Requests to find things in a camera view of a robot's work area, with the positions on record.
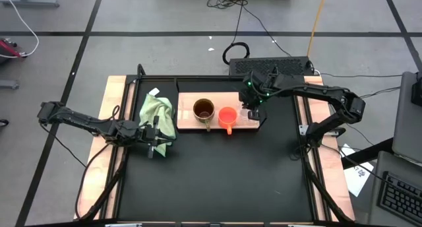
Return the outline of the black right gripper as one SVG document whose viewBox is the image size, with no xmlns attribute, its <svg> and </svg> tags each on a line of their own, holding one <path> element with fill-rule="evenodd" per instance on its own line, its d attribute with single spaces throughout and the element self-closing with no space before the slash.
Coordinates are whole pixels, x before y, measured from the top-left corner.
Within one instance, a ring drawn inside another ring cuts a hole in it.
<svg viewBox="0 0 422 227">
<path fill-rule="evenodd" d="M 275 73 L 263 75 L 254 71 L 244 77 L 245 88 L 239 91 L 239 101 L 242 102 L 242 108 L 249 110 L 248 119 L 260 120 L 260 112 L 257 108 L 275 95 L 276 90 L 273 88 L 275 78 Z"/>
</svg>

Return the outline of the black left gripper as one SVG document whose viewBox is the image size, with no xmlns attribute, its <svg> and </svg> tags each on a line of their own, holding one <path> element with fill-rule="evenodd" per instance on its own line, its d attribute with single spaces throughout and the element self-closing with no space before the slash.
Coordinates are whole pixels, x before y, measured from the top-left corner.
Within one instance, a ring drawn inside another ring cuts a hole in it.
<svg viewBox="0 0 422 227">
<path fill-rule="evenodd" d="M 148 148 L 148 158 L 154 157 L 155 148 L 159 144 L 172 144 L 175 137 L 167 136 L 163 133 L 160 133 L 158 129 L 159 116 L 155 115 L 153 118 L 152 124 L 149 124 L 147 121 L 141 125 L 136 130 L 135 140 L 137 142 L 145 143 L 149 146 Z"/>
</svg>

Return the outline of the orange plastic mug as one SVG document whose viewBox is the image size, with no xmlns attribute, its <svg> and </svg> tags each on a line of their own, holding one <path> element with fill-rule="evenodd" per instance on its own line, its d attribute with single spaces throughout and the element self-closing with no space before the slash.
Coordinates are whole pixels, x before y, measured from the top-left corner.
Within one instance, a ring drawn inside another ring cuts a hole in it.
<svg viewBox="0 0 422 227">
<path fill-rule="evenodd" d="M 231 135 L 237 122 L 237 111 L 232 107 L 223 107 L 218 113 L 218 125 Z"/>
</svg>

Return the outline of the green-brown ceramic mug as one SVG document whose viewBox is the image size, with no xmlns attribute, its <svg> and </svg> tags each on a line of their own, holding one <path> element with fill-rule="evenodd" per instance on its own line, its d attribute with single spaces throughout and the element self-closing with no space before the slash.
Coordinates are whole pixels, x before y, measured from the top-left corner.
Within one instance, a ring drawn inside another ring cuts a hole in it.
<svg viewBox="0 0 422 227">
<path fill-rule="evenodd" d="M 197 121 L 203 123 L 206 130 L 210 132 L 210 123 L 214 117 L 215 109 L 211 100 L 201 98 L 193 105 L 193 113 Z"/>
</svg>

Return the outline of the light green cloth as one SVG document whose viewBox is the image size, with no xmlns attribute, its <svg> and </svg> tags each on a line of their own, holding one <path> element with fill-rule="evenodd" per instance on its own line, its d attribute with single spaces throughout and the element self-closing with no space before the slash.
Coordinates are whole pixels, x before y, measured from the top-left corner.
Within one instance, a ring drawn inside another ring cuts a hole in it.
<svg viewBox="0 0 422 227">
<path fill-rule="evenodd" d="M 144 103 L 139 112 L 140 125 L 143 125 L 146 121 L 152 124 L 155 115 L 159 116 L 158 129 L 160 133 L 163 133 L 170 137 L 175 137 L 176 133 L 173 124 L 174 109 L 168 98 L 156 97 L 159 93 L 157 88 L 153 88 L 144 100 Z M 166 148 L 172 144 L 159 144 L 155 148 L 155 152 L 163 157 L 166 157 Z"/>
</svg>

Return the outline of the black computer case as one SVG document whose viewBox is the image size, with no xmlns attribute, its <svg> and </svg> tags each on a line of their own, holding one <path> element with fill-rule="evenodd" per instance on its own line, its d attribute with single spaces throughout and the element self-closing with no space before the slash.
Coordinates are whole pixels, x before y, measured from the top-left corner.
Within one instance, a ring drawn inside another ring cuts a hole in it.
<svg viewBox="0 0 422 227">
<path fill-rule="evenodd" d="M 229 62 L 230 75 L 246 75 L 251 70 L 262 75 L 271 73 L 274 68 L 280 73 L 288 75 L 313 75 L 313 68 L 308 57 L 259 57 L 231 59 Z"/>
</svg>

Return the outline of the white paper sheet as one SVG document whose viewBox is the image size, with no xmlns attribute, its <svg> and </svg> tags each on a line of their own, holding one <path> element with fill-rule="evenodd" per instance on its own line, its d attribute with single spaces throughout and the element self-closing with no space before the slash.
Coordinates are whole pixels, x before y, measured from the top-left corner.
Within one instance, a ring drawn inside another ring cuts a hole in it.
<svg viewBox="0 0 422 227">
<path fill-rule="evenodd" d="M 363 186 L 371 175 L 367 170 L 373 171 L 374 166 L 369 162 L 362 163 L 362 166 L 354 166 L 344 170 L 348 191 L 358 197 Z"/>
</svg>

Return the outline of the gray desk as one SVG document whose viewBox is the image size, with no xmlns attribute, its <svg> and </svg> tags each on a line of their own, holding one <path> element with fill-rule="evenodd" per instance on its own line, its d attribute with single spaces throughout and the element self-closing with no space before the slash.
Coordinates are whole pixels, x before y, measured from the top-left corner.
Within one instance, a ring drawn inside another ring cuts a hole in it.
<svg viewBox="0 0 422 227">
<path fill-rule="evenodd" d="M 369 224 L 394 227 L 418 227 L 396 215 L 389 213 L 377 205 L 378 192 L 383 172 L 392 172 L 406 181 L 422 185 L 422 167 L 387 152 L 378 154 L 376 177 L 373 184 Z"/>
<path fill-rule="evenodd" d="M 416 73 L 402 74 L 392 150 L 422 164 L 422 107 L 411 102 Z"/>
</svg>

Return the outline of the black box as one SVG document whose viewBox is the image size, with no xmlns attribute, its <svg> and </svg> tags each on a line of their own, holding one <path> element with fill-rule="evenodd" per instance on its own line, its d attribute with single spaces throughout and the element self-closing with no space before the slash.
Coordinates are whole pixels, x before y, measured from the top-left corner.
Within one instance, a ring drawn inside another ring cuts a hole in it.
<svg viewBox="0 0 422 227">
<path fill-rule="evenodd" d="M 416 82 L 411 88 L 411 102 L 422 107 L 422 72 L 416 73 Z"/>
</svg>

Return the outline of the black keyboard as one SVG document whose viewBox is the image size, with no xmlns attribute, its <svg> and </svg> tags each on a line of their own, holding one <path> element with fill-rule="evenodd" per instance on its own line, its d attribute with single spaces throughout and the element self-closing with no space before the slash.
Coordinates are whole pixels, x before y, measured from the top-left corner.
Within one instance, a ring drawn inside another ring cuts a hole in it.
<svg viewBox="0 0 422 227">
<path fill-rule="evenodd" d="M 422 185 L 385 171 L 377 205 L 409 223 L 422 227 Z"/>
</svg>

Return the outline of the red device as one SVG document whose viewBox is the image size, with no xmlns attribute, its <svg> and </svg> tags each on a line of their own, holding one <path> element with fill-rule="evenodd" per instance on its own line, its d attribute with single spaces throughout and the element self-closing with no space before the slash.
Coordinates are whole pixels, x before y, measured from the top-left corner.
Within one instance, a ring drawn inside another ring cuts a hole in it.
<svg viewBox="0 0 422 227">
<path fill-rule="evenodd" d="M 17 50 L 17 44 L 0 37 L 0 59 L 16 59 L 26 57 L 24 52 Z"/>
</svg>

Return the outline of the black aluminium rig frame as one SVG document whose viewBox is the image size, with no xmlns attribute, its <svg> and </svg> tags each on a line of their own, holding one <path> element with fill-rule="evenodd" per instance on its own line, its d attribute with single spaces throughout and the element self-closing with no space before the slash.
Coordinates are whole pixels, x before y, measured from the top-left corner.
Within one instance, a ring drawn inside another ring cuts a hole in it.
<svg viewBox="0 0 422 227">
<path fill-rule="evenodd" d="M 186 81 L 225 81 L 233 82 L 236 77 L 230 75 L 145 75 L 144 80 L 158 81 L 171 80 L 173 82 Z M 135 90 L 136 79 L 130 75 L 112 75 L 107 78 L 107 83 L 102 98 L 100 108 L 100 118 L 110 115 L 114 106 L 119 105 L 120 114 L 128 118 L 131 110 L 135 107 Z M 310 124 L 312 121 L 322 121 L 330 114 L 327 102 L 315 99 L 305 99 L 297 97 L 295 99 L 299 109 L 300 122 Z M 327 192 L 331 195 L 339 208 L 350 219 L 355 219 L 352 209 L 351 199 L 348 194 L 346 178 L 342 171 L 342 163 L 340 155 L 336 153 L 338 148 L 334 150 L 324 149 L 322 151 L 313 150 L 308 154 L 310 166 L 316 172 L 316 176 L 320 179 Z M 123 149 L 107 147 L 93 165 L 87 169 L 87 174 L 83 177 L 84 183 L 79 191 L 80 195 L 76 198 L 75 208 L 79 215 L 84 215 L 88 209 L 95 203 L 97 197 L 105 189 L 108 184 L 109 174 L 117 171 L 117 166 L 122 162 Z M 105 200 L 100 212 L 94 217 L 95 219 L 111 218 L 113 211 L 117 209 L 117 191 L 123 186 L 122 181 L 117 182 Z M 327 201 L 322 198 L 315 185 L 312 186 L 315 194 L 317 218 L 319 220 L 338 219 L 334 215 L 334 211 L 329 208 Z"/>
</svg>

